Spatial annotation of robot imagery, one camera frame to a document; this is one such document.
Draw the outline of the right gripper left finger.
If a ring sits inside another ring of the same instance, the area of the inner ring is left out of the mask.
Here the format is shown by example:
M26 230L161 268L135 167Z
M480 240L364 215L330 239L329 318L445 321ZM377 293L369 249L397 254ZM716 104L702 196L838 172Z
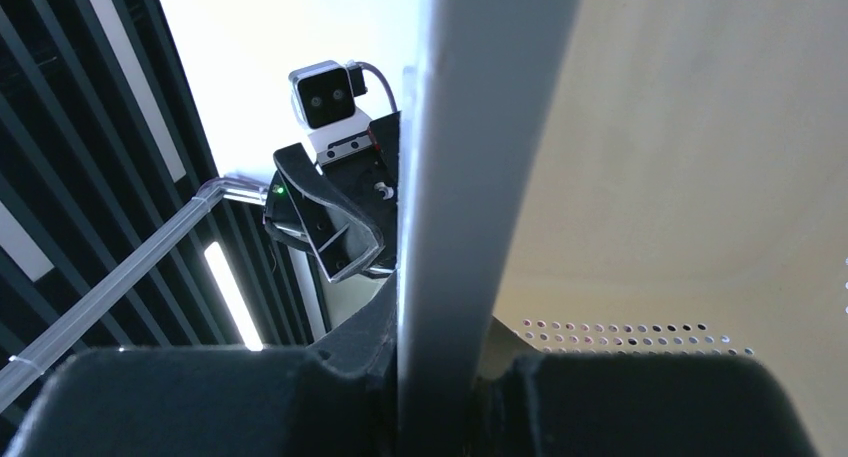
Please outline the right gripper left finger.
M307 347L90 351L48 380L10 456L379 456L397 280Z

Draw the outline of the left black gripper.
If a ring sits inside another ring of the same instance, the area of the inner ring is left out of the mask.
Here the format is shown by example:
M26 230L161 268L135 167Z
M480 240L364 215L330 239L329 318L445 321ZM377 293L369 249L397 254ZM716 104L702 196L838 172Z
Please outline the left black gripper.
M395 270L399 140L393 112L331 137L321 153L325 175L301 144L273 154L272 233L315 257L332 283Z

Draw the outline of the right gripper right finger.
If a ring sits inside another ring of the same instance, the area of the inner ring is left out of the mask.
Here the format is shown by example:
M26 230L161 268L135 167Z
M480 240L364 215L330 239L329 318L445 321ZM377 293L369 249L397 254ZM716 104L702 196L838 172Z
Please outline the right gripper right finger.
M813 456L760 364L699 355L517 358L486 389L476 456Z

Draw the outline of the cream perforated plastic basket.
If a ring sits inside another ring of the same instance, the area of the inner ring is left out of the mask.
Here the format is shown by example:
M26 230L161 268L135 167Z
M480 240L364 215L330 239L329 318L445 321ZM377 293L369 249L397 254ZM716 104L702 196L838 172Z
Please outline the cream perforated plastic basket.
M740 357L847 452L847 0L419 0L398 452L524 355Z

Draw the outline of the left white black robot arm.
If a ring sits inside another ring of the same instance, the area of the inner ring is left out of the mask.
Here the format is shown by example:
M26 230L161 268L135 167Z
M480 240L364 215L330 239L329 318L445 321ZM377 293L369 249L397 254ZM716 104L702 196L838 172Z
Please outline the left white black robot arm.
M400 115L353 118L274 152L263 224L313 256L328 281L396 268Z

